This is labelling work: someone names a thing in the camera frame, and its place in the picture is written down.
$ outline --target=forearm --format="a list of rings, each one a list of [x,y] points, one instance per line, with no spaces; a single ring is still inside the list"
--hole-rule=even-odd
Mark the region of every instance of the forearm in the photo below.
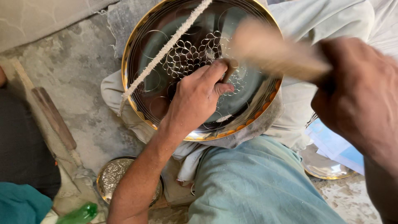
[[[398,178],[373,160],[364,157],[366,186],[383,223],[398,223]]]
[[[160,127],[120,180],[110,205],[108,223],[146,223],[162,169],[183,137]]]

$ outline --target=green plastic bottle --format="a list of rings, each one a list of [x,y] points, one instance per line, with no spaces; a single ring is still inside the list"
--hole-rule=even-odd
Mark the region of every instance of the green plastic bottle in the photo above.
[[[81,208],[60,217],[57,224],[86,224],[97,216],[97,204],[87,202]]]

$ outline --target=brass bowl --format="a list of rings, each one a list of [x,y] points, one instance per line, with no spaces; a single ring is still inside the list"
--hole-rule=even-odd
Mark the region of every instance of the brass bowl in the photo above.
[[[106,163],[99,171],[97,176],[97,190],[102,199],[108,204],[111,203],[113,192],[119,184],[119,181],[136,158],[135,156],[118,157]],[[150,206],[152,206],[162,194],[163,179],[160,177]]]
[[[200,2],[164,0],[138,22],[122,58],[125,91]],[[239,21],[247,16],[278,27],[268,10],[255,0],[214,0],[128,98],[134,111],[157,129],[174,96],[177,82],[213,60],[229,57],[228,42]],[[222,95],[216,112],[185,140],[222,138],[245,128],[262,115],[282,80],[261,73],[259,68],[240,65],[230,77],[235,91]]]

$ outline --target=beige fabric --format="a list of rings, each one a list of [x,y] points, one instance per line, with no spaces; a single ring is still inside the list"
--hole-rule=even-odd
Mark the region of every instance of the beige fabric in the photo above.
[[[35,41],[119,0],[0,0],[0,52]]]

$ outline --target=teal fabric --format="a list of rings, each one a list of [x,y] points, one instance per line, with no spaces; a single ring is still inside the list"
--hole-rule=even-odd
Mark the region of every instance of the teal fabric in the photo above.
[[[0,182],[0,223],[39,224],[53,205],[30,185]]]
[[[202,157],[189,223],[345,223],[300,165],[301,158],[268,136]]]

